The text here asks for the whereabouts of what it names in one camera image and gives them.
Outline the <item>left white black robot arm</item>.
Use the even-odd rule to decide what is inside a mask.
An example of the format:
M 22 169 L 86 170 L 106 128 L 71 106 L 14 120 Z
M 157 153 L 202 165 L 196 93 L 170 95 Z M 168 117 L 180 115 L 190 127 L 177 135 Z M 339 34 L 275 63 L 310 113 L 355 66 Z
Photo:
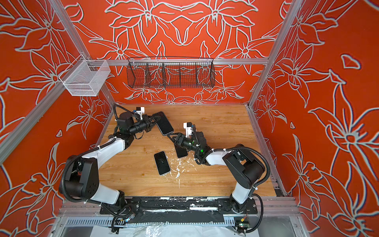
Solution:
M 113 112 L 116 127 L 108 142 L 67 159 L 59 185 L 59 192 L 66 200 L 110 205 L 120 203 L 123 194 L 100 183 L 99 168 L 129 148 L 137 139 L 136 134 L 150 132 L 162 119 L 158 114 L 140 115 L 118 104 L 113 105 Z

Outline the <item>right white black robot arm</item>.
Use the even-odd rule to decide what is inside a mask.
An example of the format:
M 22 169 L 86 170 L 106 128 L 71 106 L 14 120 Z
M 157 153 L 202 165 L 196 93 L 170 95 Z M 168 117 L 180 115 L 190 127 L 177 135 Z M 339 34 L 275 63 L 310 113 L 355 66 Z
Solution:
M 249 199 L 256 195 L 258 187 L 270 176 L 267 159 L 255 149 L 237 144 L 232 148 L 213 149 L 208 146 L 202 132 L 194 131 L 190 137 L 182 133 L 167 136 L 176 147 L 194 152 L 198 165 L 226 166 L 236 180 L 230 200 L 230 209 L 240 214 L 245 211 Z

